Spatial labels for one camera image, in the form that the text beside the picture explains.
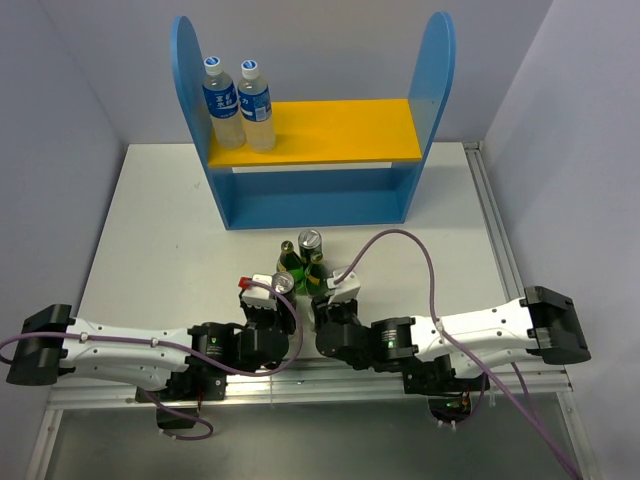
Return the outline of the black drink can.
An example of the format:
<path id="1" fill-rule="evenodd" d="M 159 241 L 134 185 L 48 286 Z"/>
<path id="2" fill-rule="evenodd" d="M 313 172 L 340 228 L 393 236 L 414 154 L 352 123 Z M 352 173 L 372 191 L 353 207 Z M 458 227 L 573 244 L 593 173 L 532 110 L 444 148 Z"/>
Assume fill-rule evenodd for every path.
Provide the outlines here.
<path id="1" fill-rule="evenodd" d="M 288 271 L 278 271 L 272 276 L 272 287 L 283 295 L 292 306 L 296 306 L 296 283 Z"/>
<path id="2" fill-rule="evenodd" d="M 315 229 L 305 229 L 298 235 L 299 256 L 304 265 L 308 265 L 315 252 L 322 251 L 322 236 Z"/>

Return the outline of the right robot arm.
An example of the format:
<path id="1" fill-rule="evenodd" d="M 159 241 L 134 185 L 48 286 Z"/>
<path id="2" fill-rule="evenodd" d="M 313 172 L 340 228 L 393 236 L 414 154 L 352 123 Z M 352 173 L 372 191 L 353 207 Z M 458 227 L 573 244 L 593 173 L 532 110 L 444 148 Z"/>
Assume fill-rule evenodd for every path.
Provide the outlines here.
<path id="1" fill-rule="evenodd" d="M 591 358 L 571 298 L 542 286 L 490 309 L 444 316 L 392 317 L 368 326 L 355 298 L 311 304 L 317 351 L 355 370 L 399 373 L 407 394 L 440 396 L 489 386 L 485 369 L 537 356 L 548 365 Z"/>

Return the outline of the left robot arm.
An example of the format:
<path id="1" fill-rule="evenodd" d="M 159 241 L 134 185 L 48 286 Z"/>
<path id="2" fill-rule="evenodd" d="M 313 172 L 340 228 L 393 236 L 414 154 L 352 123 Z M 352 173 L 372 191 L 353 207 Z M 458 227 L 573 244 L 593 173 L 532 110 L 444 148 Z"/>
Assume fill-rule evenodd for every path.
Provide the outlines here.
<path id="1" fill-rule="evenodd" d="M 299 355 L 304 333 L 297 314 L 275 308 L 242 308 L 246 321 L 205 322 L 190 328 L 143 330 L 72 316 L 53 304 L 28 317 L 13 345 L 7 382 L 48 386 L 62 377 L 135 386 L 163 401 L 220 401 L 231 375 L 273 375 Z"/>

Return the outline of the blue and yellow shelf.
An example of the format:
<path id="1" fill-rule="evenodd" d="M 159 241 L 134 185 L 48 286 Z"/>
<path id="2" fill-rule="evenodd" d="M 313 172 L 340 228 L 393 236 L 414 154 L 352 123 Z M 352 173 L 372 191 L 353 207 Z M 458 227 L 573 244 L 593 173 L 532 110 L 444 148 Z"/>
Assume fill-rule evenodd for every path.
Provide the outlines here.
<path id="1" fill-rule="evenodd" d="M 456 64 L 451 15 L 426 24 L 405 99 L 276 102 L 275 148 L 217 145 L 196 31 L 170 34 L 174 85 L 218 212 L 228 230 L 401 224 L 445 110 Z"/>

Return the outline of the right green glass bottle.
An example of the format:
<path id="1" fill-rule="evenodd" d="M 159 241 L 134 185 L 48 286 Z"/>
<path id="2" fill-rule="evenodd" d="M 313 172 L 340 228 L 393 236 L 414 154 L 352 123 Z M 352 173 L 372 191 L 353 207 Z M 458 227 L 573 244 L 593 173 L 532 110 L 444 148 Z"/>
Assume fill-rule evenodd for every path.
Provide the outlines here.
<path id="1" fill-rule="evenodd" d="M 310 261 L 305 271 L 305 289 L 309 297 L 325 295 L 328 286 L 328 270 L 324 264 L 322 252 L 314 252 L 310 256 Z"/>

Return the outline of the green glass bottle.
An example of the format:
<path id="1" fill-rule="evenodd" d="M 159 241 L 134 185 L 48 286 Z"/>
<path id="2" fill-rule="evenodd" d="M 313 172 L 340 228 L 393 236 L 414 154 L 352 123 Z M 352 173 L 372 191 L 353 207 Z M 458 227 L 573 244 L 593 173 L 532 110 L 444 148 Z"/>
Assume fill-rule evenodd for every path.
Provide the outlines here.
<path id="1" fill-rule="evenodd" d="M 285 240 L 281 243 L 281 252 L 276 267 L 278 271 L 286 271 L 293 276 L 297 294 L 306 294 L 305 266 L 291 241 Z"/>
<path id="2" fill-rule="evenodd" d="M 310 256 L 310 261 L 305 271 L 305 289 L 309 297 L 325 295 L 328 286 L 328 270 L 324 264 L 322 252 L 314 252 Z"/>

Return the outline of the left green glass bottle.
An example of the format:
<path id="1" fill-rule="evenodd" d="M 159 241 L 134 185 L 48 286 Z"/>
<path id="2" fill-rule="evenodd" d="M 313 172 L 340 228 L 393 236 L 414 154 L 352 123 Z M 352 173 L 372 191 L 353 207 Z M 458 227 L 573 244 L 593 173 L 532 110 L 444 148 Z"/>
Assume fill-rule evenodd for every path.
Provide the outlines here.
<path id="1" fill-rule="evenodd" d="M 291 241 L 285 240 L 281 243 L 281 252 L 276 267 L 278 271 L 286 271 L 293 276 L 297 294 L 306 294 L 305 266 Z"/>

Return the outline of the right blue-label water bottle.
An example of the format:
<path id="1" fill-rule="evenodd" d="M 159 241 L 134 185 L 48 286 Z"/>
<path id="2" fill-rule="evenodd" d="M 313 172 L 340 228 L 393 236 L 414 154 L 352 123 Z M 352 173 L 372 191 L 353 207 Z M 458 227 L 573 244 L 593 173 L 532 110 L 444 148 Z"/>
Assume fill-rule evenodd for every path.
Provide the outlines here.
<path id="1" fill-rule="evenodd" d="M 255 60 L 244 60 L 237 92 L 243 128 L 249 147 L 258 153 L 271 151 L 276 144 L 269 85 Z"/>

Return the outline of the blue-label water bottle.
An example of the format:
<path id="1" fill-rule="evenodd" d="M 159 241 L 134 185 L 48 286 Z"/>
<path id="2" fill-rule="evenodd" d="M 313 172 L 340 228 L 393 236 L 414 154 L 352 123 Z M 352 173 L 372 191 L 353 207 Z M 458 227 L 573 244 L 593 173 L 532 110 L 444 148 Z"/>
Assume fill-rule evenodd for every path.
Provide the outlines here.
<path id="1" fill-rule="evenodd" d="M 249 147 L 258 153 L 271 151 L 276 144 L 269 85 L 255 60 L 244 60 L 237 92 L 243 128 Z"/>
<path id="2" fill-rule="evenodd" d="M 238 96 L 233 79 L 216 56 L 204 59 L 203 93 L 218 144 L 235 150 L 245 144 Z"/>

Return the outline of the left blue-label water bottle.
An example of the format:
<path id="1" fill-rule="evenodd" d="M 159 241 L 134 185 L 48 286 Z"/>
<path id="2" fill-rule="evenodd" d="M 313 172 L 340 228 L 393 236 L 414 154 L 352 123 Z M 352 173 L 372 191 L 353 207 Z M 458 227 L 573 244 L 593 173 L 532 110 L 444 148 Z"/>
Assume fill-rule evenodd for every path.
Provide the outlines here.
<path id="1" fill-rule="evenodd" d="M 235 150 L 245 144 L 238 96 L 233 79 L 216 56 L 204 59 L 203 93 L 218 144 Z"/>

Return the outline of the aluminium front rail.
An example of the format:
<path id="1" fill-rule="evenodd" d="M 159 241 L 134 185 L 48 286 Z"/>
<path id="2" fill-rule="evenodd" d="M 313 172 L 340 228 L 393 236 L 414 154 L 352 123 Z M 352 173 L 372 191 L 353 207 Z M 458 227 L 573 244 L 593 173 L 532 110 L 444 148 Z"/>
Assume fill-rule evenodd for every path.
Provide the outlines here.
<path id="1" fill-rule="evenodd" d="M 532 394 L 571 392 L 572 384 L 564 367 L 545 366 L 539 359 L 518 362 Z M 492 367 L 497 377 L 514 393 L 522 393 L 510 365 Z M 51 387 L 46 402 L 50 410 L 113 409 L 153 406 L 135 399 L 136 388 L 91 379 L 63 379 Z M 231 376 L 223 400 L 203 400 L 215 404 L 291 404 L 341 401 L 391 400 L 406 395 L 401 374 L 354 371 L 328 359 L 303 360 L 287 371 L 270 377 Z"/>

